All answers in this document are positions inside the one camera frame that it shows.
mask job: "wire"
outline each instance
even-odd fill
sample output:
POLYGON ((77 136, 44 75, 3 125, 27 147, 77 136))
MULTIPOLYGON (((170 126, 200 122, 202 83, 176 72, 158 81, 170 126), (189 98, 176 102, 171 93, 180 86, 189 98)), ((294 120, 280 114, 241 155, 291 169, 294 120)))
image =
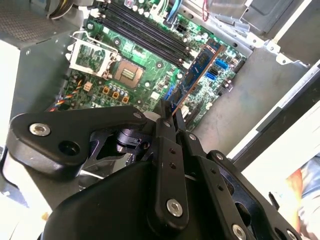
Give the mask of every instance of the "wire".
POLYGON ((208 19, 209 19, 208 0, 203 0, 202 19, 203 19, 204 22, 208 21, 208 19))
POLYGON ((49 110, 49 112, 54 112, 55 110, 57 110, 57 108, 64 104, 66 102, 66 100, 71 99, 74 95, 76 95, 76 93, 79 92, 79 90, 82 88, 81 86, 82 80, 80 80, 76 86, 76 88, 73 90, 73 92, 71 94, 68 94, 66 96, 64 96, 64 98, 62 98, 61 100, 58 100, 54 106, 49 110))
POLYGON ((169 13, 169 16, 166 19, 168 23, 172 22, 172 20, 175 18, 181 4, 182 4, 182 0, 175 0, 174 5, 169 13))

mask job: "black ram slot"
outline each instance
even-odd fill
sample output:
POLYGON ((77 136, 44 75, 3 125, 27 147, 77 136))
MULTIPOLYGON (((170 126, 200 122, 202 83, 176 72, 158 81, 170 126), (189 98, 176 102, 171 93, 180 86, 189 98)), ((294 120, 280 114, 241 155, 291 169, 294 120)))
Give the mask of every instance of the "black ram slot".
POLYGON ((102 24, 104 26, 106 26, 107 28, 111 29, 112 31, 119 33, 123 36, 125 36, 126 38, 128 38, 129 40, 135 42, 136 44, 142 46, 143 48, 149 50, 150 52, 160 56, 161 58, 163 58, 164 60, 168 61, 169 63, 176 65, 177 67, 181 67, 182 63, 168 55, 166 52, 164 52, 163 50, 154 47, 152 44, 149 44, 147 41, 145 41, 143 38, 138 37, 136 34, 137 33, 132 33, 131 31, 123 28, 121 25, 118 25, 117 23, 110 21, 109 19, 103 19, 102 20, 102 24))
POLYGON ((122 22, 121 19, 119 19, 115 16, 108 15, 105 17, 105 19, 107 19, 110 22, 113 22, 114 24, 116 24, 118 26, 121 26, 123 29, 134 34, 137 38, 142 38, 143 41, 148 42, 154 48, 160 49, 161 51, 165 52, 166 54, 168 54, 168 56, 171 56, 174 59, 177 59, 177 60, 181 59, 182 60, 184 58, 184 56, 181 53, 172 52, 172 49, 170 47, 166 46, 165 44, 163 44, 162 42, 147 38, 143 32, 139 31, 139 29, 137 29, 137 28, 132 29, 132 25, 127 24, 126 22, 122 22))
POLYGON ((189 51, 186 50, 186 45, 182 44, 181 42, 177 41, 177 39, 173 38, 167 32, 163 31, 162 29, 153 26, 145 19, 132 14, 129 12, 128 9, 121 8, 116 4, 109 4, 107 9, 121 18, 123 21, 127 22, 128 24, 134 26, 137 29, 140 29, 145 34, 149 35, 150 37, 154 38, 157 41, 161 41, 162 43, 167 44, 171 48, 175 48, 176 51, 181 52, 186 57, 190 55, 189 51))

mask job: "blue sata port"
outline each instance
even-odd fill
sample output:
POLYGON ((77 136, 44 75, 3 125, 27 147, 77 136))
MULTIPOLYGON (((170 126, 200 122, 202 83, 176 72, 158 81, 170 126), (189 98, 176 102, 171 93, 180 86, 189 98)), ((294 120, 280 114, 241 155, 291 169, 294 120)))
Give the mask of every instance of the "blue sata port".
POLYGON ((207 78, 211 79, 212 81, 216 80, 216 78, 217 78, 217 76, 211 74, 210 72, 207 72, 207 73, 205 74, 205 76, 206 76, 207 78))
POLYGON ((224 61, 222 61, 222 60, 220 60, 220 59, 215 60, 214 63, 215 63, 217 66, 219 66, 220 68, 222 68, 222 69, 227 69, 227 68, 229 67, 229 65, 228 65, 226 62, 224 62, 224 61))

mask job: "bolt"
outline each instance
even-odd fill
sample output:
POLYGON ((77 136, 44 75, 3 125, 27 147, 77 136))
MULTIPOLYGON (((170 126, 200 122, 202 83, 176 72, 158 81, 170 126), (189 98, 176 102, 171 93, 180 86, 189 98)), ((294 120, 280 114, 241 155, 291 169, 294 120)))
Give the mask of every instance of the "bolt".
POLYGON ((247 239, 245 231, 239 225, 237 225, 237 224, 232 225, 232 230, 233 230, 234 235, 236 235, 236 237, 239 240, 246 240, 247 239))
POLYGON ((197 138, 196 138, 196 136, 195 135, 193 135, 193 134, 189 134, 189 137, 192 139, 192 140, 197 140, 197 138))
POLYGON ((31 124, 29 127, 29 131, 32 134, 34 134, 36 136, 41 136, 41 137, 48 136, 51 132, 50 127, 46 124, 43 124, 43 123, 31 124))
POLYGON ((166 208, 168 209, 169 213, 171 213, 175 217, 181 217, 183 210, 180 203, 175 199, 169 199, 166 202, 166 208))
POLYGON ((141 119, 141 118, 142 118, 142 116, 141 116, 139 113, 137 113, 137 112, 134 112, 133 115, 134 115, 136 118, 138 118, 138 119, 141 119))
POLYGON ((164 125, 166 125, 168 128, 171 127, 170 123, 168 123, 167 121, 163 121, 164 125))
POLYGON ((290 239, 297 240, 296 236, 290 230, 287 230, 286 232, 288 233, 290 239))
POLYGON ((220 154, 220 153, 217 153, 215 156, 216 156, 219 160, 223 160, 223 159, 224 159, 224 157, 223 157, 223 156, 221 156, 221 154, 220 154))

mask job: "gray metal panel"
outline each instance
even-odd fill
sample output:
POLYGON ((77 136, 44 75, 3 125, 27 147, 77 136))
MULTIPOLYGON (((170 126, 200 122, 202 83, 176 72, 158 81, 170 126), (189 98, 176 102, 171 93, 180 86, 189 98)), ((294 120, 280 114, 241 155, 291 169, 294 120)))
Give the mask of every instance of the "gray metal panel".
POLYGON ((293 0, 253 0, 243 18, 261 33, 268 33, 293 0))
POLYGON ((21 50, 11 117, 45 111, 55 101, 69 66, 65 53, 71 42, 70 33, 21 50))
POLYGON ((299 63, 280 65, 264 48, 254 50, 234 78, 234 88, 222 95, 194 133, 203 149, 229 153, 307 72, 299 63))

